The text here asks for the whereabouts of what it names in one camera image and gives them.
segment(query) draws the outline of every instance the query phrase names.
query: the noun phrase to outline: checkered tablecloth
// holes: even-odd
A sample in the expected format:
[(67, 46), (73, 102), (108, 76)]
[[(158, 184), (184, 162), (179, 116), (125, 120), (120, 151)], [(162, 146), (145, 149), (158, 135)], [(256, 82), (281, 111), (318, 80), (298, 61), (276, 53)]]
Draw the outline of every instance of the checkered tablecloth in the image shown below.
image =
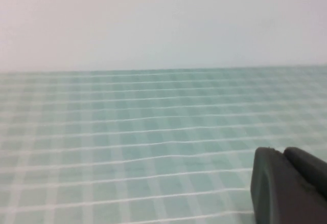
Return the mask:
[(254, 150), (327, 159), (327, 66), (0, 75), (0, 223), (253, 224)]

